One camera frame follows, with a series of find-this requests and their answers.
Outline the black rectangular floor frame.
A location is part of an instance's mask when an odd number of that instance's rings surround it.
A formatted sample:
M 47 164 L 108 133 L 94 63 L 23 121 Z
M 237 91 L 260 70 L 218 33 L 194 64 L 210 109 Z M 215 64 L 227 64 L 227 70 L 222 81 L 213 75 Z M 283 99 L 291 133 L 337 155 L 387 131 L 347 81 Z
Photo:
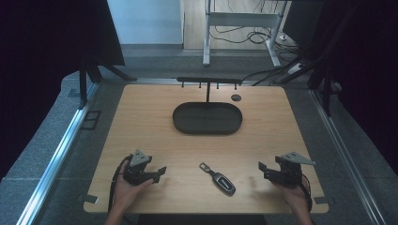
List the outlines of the black rectangular floor frame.
M 101 111 L 89 111 L 82 122 L 82 130 L 95 130 L 100 120 Z

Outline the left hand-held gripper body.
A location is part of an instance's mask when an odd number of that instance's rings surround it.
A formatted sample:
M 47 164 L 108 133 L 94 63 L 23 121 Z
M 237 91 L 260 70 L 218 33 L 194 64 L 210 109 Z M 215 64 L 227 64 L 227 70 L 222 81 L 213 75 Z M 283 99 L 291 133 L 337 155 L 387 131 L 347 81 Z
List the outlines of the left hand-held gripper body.
M 156 182 L 157 174 L 155 172 L 145 172 L 145 167 L 151 160 L 152 157 L 145 155 L 140 150 L 136 150 L 133 154 L 129 155 L 123 172 L 124 180 L 133 186 L 141 185 L 150 179 Z

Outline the black metal stand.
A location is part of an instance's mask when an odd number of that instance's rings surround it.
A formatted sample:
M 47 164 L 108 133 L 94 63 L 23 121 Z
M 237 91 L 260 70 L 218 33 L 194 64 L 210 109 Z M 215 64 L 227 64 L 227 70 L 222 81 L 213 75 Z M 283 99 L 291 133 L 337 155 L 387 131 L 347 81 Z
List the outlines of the black metal stand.
M 331 87 L 332 75 L 330 71 L 330 65 L 326 57 L 321 56 L 315 61 L 308 63 L 298 71 L 288 75 L 286 78 L 277 81 L 277 84 L 289 83 L 309 71 L 312 71 L 313 73 L 307 81 L 307 86 L 310 90 L 314 90 L 317 89 L 320 84 L 323 84 L 323 89 L 321 91 L 321 106 L 324 113 L 327 116 L 330 116 L 330 96 L 334 93 L 334 91 Z
M 80 88 L 80 105 L 79 109 L 82 110 L 88 102 L 87 94 L 87 79 L 92 83 L 100 83 L 102 75 L 99 67 L 104 67 L 111 71 L 117 77 L 126 81 L 136 81 L 136 78 L 126 74 L 114 65 L 106 62 L 97 56 L 87 56 L 82 59 L 79 68 L 79 88 Z

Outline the person's right hand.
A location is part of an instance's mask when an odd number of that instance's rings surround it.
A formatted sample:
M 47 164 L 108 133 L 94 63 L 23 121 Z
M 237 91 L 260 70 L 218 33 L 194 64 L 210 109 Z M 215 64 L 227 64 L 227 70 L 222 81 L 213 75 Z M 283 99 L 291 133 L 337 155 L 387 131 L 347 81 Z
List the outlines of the person's right hand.
M 282 192 L 285 202 L 293 213 L 304 214 L 309 212 L 309 205 L 306 198 L 309 188 L 305 178 L 302 179 L 301 184 L 297 187 L 284 187 L 276 183 L 274 183 L 274 186 Z

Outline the white power strip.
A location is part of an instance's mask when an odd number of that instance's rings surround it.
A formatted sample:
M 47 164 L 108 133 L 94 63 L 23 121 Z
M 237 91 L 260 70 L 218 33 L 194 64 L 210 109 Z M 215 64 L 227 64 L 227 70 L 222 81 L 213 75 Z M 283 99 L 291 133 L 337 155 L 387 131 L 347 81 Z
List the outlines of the white power strip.
M 297 63 L 294 66 L 292 66 L 289 70 L 288 70 L 288 74 L 291 75 L 299 70 L 301 70 L 303 68 L 303 65 L 301 63 Z

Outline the black key rack with tray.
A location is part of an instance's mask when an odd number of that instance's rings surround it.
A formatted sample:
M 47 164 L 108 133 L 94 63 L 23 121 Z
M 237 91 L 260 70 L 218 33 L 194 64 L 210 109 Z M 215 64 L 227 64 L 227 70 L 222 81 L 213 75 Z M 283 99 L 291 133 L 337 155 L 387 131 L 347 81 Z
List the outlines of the black key rack with tray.
M 221 83 L 232 83 L 234 88 L 242 84 L 239 79 L 177 77 L 181 86 L 185 83 L 207 84 L 206 100 L 203 102 L 184 102 L 173 111 L 175 128 L 191 135 L 230 135 L 237 132 L 242 124 L 241 110 L 227 102 L 212 102 L 210 89 L 213 83 L 219 88 Z

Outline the person's left hand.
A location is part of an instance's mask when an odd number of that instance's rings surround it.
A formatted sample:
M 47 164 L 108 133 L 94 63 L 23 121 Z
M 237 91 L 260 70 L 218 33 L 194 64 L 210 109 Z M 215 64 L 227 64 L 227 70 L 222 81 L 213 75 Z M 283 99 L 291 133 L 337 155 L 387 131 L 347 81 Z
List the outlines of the person's left hand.
M 112 212 L 117 212 L 121 215 L 123 215 L 133 205 L 135 199 L 143 190 L 153 184 L 152 179 L 149 179 L 138 186 L 133 186 L 129 184 L 123 178 L 123 173 L 127 164 L 127 161 L 122 164 L 120 174 L 117 176 L 115 181 L 115 193 Z

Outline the white metal desk frame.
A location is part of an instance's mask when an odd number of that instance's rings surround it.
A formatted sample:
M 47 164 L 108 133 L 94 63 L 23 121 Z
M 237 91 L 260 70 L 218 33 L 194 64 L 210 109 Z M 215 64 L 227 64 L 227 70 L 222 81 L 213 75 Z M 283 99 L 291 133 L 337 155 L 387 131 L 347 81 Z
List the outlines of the white metal desk frame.
M 213 0 L 206 0 L 205 7 L 205 39 L 203 45 L 203 65 L 210 64 L 210 27 L 211 26 L 243 26 L 264 27 L 271 29 L 270 39 L 265 41 L 269 57 L 276 68 L 281 67 L 280 60 L 274 50 L 276 39 L 283 21 L 283 15 L 287 6 L 287 0 L 283 0 L 282 7 L 278 13 L 240 13 L 240 12 L 217 12 L 211 9 Z

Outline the black curtain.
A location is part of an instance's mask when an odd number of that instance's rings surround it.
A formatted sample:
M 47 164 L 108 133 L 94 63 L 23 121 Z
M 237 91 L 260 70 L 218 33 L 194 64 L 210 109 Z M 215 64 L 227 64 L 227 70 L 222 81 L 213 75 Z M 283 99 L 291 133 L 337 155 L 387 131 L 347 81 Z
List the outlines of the black curtain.
M 294 0 L 283 31 L 314 59 L 350 6 L 355 12 L 330 56 L 333 79 L 345 109 L 398 175 L 398 0 Z
M 124 64 L 108 1 L 0 0 L 0 180 L 66 76 L 91 58 Z

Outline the black car key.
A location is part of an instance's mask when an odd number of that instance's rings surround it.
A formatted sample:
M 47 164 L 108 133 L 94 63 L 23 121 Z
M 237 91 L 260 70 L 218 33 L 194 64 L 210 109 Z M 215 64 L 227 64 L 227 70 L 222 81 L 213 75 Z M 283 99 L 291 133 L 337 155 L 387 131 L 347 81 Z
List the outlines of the black car key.
M 199 167 L 212 177 L 213 183 L 225 195 L 233 196 L 236 192 L 235 185 L 222 173 L 214 172 L 208 165 L 202 162 Z

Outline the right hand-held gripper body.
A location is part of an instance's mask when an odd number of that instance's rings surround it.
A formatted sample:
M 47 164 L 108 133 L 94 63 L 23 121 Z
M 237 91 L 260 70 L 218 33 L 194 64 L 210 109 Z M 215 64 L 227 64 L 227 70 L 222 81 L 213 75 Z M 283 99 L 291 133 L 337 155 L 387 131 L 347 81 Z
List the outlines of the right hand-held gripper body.
M 315 162 L 296 152 L 276 156 L 275 162 L 280 166 L 278 171 L 268 169 L 266 173 L 276 173 L 276 181 L 287 188 L 295 188 L 301 183 L 302 169 L 301 165 L 314 166 Z

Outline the aluminium rail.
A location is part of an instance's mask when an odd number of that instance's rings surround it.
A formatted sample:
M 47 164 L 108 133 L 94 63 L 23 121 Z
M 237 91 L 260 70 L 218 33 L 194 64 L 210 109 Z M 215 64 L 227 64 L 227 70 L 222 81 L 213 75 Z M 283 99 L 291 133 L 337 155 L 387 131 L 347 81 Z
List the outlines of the aluminium rail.
M 373 225 L 387 225 L 380 208 L 375 200 L 375 197 L 368 188 L 362 174 L 356 166 L 353 158 L 348 152 L 348 149 L 342 139 L 340 132 L 335 126 L 331 117 L 323 109 L 321 97 L 314 91 L 309 90 L 314 105 L 326 127 L 326 130 L 335 145 L 336 151 L 344 164 L 344 168 L 359 195 L 360 201 Z
M 16 225 L 33 225 L 41 206 L 44 204 L 45 199 L 51 190 L 54 180 L 69 152 L 69 149 L 77 136 L 78 130 L 84 121 L 84 117 L 88 112 L 98 88 L 98 84 L 92 83 L 89 85 L 87 103 L 81 109 L 78 109 L 71 118 L 61 141 L 57 145 L 45 171 L 38 180 L 38 184 L 16 222 Z

